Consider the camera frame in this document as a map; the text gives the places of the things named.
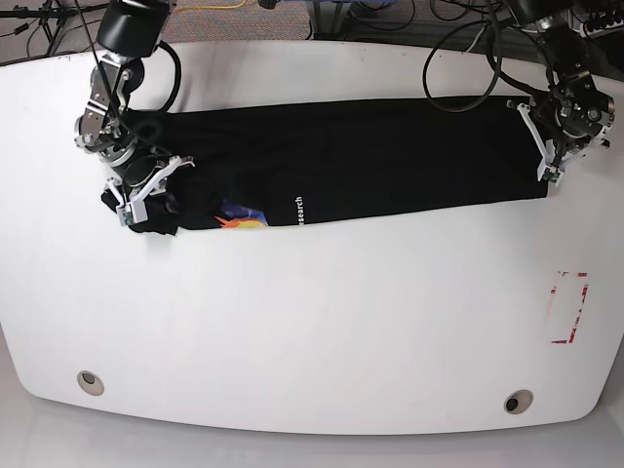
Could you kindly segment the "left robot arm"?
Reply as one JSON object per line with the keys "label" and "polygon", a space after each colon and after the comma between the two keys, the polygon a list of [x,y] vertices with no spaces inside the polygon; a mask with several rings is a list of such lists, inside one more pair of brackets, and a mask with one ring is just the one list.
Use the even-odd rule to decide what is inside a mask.
{"label": "left robot arm", "polygon": [[[506,1],[508,19],[500,19],[490,1],[484,5],[487,17],[479,24],[483,27],[487,63],[492,70],[484,93],[452,107],[433,97],[428,86],[428,70],[434,55],[452,35],[473,26],[471,21],[443,36],[429,53],[421,75],[424,94],[435,108],[447,113],[467,112],[482,105],[499,81],[528,95],[530,102],[510,101],[508,106],[519,112],[540,153],[537,179],[558,185],[569,163],[583,157],[592,147],[609,146],[606,135],[615,119],[614,100],[596,87],[583,38],[563,19],[563,11],[573,7],[571,1]],[[507,28],[523,31],[530,24],[537,27],[532,43],[545,67],[547,90],[521,82],[502,68],[503,31]]]}

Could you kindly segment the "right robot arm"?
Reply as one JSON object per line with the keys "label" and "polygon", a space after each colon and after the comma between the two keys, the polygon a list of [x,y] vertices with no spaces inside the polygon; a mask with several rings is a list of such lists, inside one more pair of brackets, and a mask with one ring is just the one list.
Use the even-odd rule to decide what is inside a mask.
{"label": "right robot arm", "polygon": [[174,64],[169,97],[157,109],[165,115],[181,86],[181,62],[174,49],[162,40],[163,31],[176,8],[175,1],[111,1],[108,3],[96,42],[104,49],[95,58],[91,91],[84,113],[75,124],[76,145],[113,173],[105,191],[112,195],[123,226],[148,220],[148,200],[156,198],[167,210],[176,210],[176,198],[168,188],[171,175],[195,165],[158,143],[160,126],[151,119],[130,123],[131,94],[144,79],[143,60],[161,49]]}

